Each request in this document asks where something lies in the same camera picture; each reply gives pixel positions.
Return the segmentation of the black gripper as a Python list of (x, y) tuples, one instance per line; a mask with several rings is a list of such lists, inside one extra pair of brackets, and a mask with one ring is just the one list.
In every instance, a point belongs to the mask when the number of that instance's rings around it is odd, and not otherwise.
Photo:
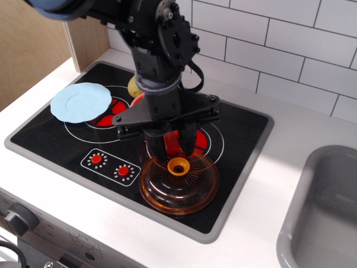
[(120, 140), (143, 136), (152, 157), (167, 160), (164, 135), (178, 131), (186, 156), (193, 154), (197, 130), (219, 118), (220, 99), (215, 95), (175, 89), (162, 95), (146, 94), (135, 106), (114, 116)]

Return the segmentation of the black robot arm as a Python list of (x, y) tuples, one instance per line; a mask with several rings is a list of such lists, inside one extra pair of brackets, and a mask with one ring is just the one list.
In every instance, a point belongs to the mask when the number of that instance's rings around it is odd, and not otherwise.
[(219, 98), (182, 85), (186, 67), (203, 73), (192, 58), (199, 37), (175, 1), (29, 1), (41, 15), (59, 21), (92, 17), (111, 23), (131, 50), (134, 80), (144, 98), (113, 118), (118, 137), (142, 135), (151, 153), (166, 160), (164, 136), (177, 131), (186, 156), (195, 148), (197, 129), (219, 118)]

